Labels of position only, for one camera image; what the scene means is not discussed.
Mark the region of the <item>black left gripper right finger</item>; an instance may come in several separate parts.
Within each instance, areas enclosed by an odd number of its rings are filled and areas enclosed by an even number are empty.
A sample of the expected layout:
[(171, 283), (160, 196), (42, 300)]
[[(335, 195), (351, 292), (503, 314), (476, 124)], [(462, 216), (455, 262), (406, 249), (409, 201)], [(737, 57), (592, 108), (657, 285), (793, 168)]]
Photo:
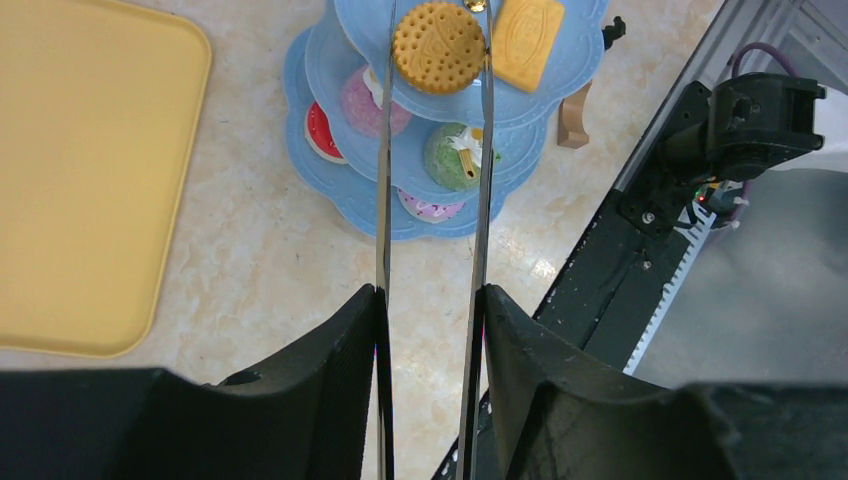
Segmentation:
[(615, 368), (532, 320), (499, 286), (475, 317), (489, 439), (461, 479), (843, 479), (847, 318), (691, 299)]

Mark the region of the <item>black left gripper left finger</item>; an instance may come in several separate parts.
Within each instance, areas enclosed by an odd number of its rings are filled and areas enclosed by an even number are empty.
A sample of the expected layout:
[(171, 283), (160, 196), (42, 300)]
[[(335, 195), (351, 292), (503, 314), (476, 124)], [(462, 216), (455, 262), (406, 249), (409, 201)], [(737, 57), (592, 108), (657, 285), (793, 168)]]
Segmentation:
[(216, 385), (164, 368), (5, 371), (5, 479), (357, 479), (383, 292)]

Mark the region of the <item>metal food tongs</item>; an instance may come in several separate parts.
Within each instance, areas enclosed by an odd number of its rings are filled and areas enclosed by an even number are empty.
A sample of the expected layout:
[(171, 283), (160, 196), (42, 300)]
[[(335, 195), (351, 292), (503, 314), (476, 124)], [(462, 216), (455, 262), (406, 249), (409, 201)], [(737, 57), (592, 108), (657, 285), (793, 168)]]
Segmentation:
[[(480, 399), (481, 368), (483, 364), (485, 292), (487, 255), (489, 248), (490, 209), (492, 200), (494, 168), (494, 70), (492, 68), (491, 36), (493, 31), (493, 8), (483, 8), (484, 62), (482, 65), (481, 105), (483, 114), (482, 179), (479, 185), (478, 218), (472, 271), (472, 295), (467, 328), (462, 411), (458, 435), (458, 460), (456, 477), (476, 477), (477, 432)], [(376, 287), (377, 299), (375, 365), (378, 398), (378, 474), (381, 479), (395, 477), (392, 369), (389, 333), (389, 287), (391, 258), (391, 103), (395, 61), (387, 58), (383, 83), (382, 127), (380, 148), (377, 155), (378, 175), (376, 188), (377, 232), (376, 232)]]

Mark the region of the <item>purple frosted donut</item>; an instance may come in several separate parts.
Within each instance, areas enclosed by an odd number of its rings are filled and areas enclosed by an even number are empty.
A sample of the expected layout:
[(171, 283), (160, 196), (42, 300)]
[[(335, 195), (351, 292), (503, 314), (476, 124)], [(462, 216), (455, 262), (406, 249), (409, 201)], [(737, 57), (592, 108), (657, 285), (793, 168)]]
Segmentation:
[(464, 202), (448, 204), (425, 202), (402, 189), (397, 189), (397, 195), (401, 205), (410, 215), (430, 224), (438, 224), (455, 217), (465, 206)]

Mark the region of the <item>red frosted donut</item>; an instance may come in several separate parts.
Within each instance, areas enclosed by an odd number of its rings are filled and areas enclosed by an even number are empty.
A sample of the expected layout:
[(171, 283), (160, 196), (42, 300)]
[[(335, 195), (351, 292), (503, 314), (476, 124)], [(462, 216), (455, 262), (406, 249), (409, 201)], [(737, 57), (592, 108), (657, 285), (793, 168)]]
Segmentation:
[(347, 163), (333, 139), (329, 120), (317, 102), (307, 110), (304, 127), (305, 139), (319, 157), (334, 164)]

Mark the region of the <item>round orange biscuit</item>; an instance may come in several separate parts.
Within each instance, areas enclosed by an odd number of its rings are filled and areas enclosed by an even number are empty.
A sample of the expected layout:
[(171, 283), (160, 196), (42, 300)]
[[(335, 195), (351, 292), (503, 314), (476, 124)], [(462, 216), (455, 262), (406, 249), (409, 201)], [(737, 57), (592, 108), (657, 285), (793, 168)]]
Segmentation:
[(482, 71), (485, 38), (477, 20), (460, 5), (426, 2), (400, 20), (391, 53), (413, 88), (449, 95), (470, 86)]

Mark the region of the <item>square orange biscuit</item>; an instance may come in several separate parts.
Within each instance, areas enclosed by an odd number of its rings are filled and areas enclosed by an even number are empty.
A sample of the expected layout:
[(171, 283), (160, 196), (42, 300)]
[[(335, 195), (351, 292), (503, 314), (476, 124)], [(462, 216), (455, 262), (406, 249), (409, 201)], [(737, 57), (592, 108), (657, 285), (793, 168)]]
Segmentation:
[(521, 91), (535, 92), (565, 15), (559, 1), (503, 1), (491, 37), (495, 75)]

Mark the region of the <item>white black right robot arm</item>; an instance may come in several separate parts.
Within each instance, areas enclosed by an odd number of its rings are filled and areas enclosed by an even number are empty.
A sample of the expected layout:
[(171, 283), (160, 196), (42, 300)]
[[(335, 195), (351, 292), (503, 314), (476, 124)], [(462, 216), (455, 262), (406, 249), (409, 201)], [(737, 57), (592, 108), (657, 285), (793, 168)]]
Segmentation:
[(680, 183), (743, 182), (768, 170), (847, 171), (847, 94), (813, 79), (745, 74), (719, 84), (706, 119), (663, 140)]

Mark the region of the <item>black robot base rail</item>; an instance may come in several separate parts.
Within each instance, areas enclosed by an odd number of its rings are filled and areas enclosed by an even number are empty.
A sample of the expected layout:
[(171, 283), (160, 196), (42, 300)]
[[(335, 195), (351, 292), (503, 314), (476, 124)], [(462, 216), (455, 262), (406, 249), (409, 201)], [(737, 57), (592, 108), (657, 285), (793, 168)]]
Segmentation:
[(623, 372), (689, 242), (689, 205), (701, 186), (678, 182), (658, 147), (706, 119), (711, 91), (676, 86), (649, 125), (554, 280), (534, 319), (615, 371)]

